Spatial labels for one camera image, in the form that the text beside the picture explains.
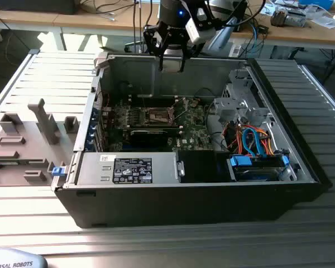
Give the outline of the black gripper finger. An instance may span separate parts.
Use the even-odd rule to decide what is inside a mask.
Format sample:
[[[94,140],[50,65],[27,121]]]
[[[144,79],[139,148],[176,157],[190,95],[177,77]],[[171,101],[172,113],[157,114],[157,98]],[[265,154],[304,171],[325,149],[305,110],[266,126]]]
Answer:
[[[185,68],[185,63],[188,59],[198,56],[203,45],[193,44],[190,36],[185,28],[170,29],[170,53],[180,56],[180,69],[182,73]]]
[[[159,58],[159,71],[163,69],[164,53],[168,47],[166,43],[168,37],[168,28],[165,23],[157,25],[145,25],[143,36],[150,55]]]

